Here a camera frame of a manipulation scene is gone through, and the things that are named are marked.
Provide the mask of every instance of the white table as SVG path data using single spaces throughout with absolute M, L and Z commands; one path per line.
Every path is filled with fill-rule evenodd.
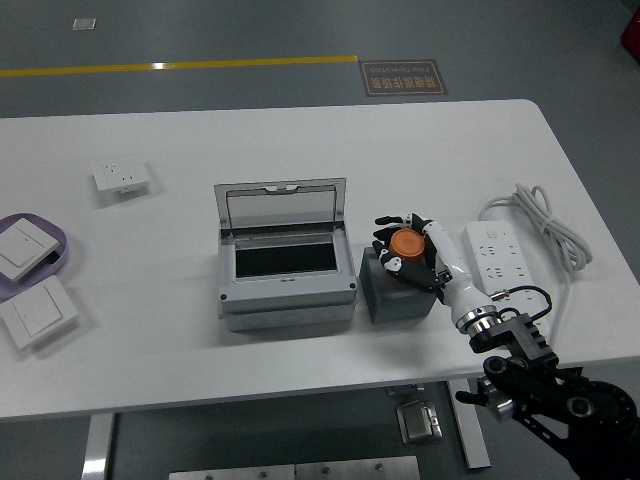
M 554 214 L 595 255 L 576 276 L 555 350 L 564 365 L 640 354 L 640 288 L 539 109 L 524 100 L 0 120 L 0 216 L 59 225 L 58 276 L 80 317 L 26 352 L 0 328 L 0 418 L 122 411 L 478 374 L 449 310 L 371 325 L 251 334 L 217 319 L 217 183 L 346 177 L 359 270 L 373 220 L 415 211 L 452 237 L 515 183 L 546 187 Z M 101 195 L 95 161 L 147 162 L 145 194 Z M 536 283 L 558 276 L 516 224 Z

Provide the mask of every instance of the orange bottle cap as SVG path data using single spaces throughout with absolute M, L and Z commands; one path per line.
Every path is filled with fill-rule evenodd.
M 403 260 L 417 261 L 424 253 L 424 238 L 418 232 L 403 228 L 393 234 L 389 249 Z

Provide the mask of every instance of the light switch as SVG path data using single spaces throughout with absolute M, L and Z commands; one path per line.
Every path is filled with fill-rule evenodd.
M 55 275 L 0 305 L 0 317 L 18 348 L 39 342 L 77 316 L 78 311 Z
M 38 284 L 25 293 L 26 295 L 19 295 L 13 301 L 13 306 L 30 336 L 62 318 L 45 285 Z
M 0 272 L 18 282 L 59 245 L 47 232 L 21 218 L 0 233 Z

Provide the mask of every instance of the floor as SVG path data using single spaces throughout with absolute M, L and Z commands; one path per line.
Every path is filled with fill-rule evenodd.
M 638 0 L 3 2 L 0 71 L 319 55 L 435 59 L 448 94 L 370 98 L 353 63 L 0 77 L 0 117 L 526 98 L 541 108 L 640 278 L 640 63 L 619 42 L 639 6 Z M 72 31 L 77 17 L 97 17 L 96 29 Z M 585 374 L 640 401 L 639 369 L 630 362 Z M 407 454 L 418 456 L 425 479 L 576 478 L 519 425 L 497 424 L 485 411 L 479 414 L 493 466 L 467 472 L 445 386 L 428 389 L 445 438 L 409 449 L 399 440 L 398 400 L 379 389 L 120 414 L 110 478 Z M 80 478 L 88 426 L 89 417 L 0 424 L 2 478 Z

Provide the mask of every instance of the gray box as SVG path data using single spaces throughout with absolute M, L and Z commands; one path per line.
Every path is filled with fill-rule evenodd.
M 348 321 L 346 179 L 216 185 L 219 316 L 232 331 Z
M 360 283 L 373 323 L 426 317 L 437 299 L 435 293 L 424 292 L 387 275 L 373 247 L 365 248 L 362 254 Z

